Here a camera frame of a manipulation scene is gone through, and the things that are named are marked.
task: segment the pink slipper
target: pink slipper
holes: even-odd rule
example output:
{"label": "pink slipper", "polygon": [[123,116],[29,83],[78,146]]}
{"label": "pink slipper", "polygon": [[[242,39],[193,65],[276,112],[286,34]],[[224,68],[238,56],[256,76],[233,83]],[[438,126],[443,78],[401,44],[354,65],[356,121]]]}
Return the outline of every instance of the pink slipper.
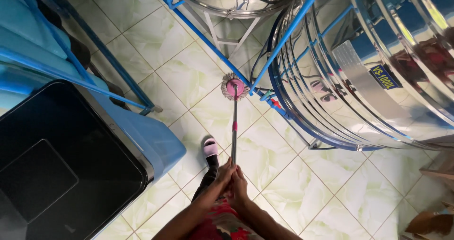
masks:
{"label": "pink slipper", "polygon": [[203,144],[203,154],[205,155],[205,158],[219,154],[218,145],[214,138],[209,138],[205,141]]}

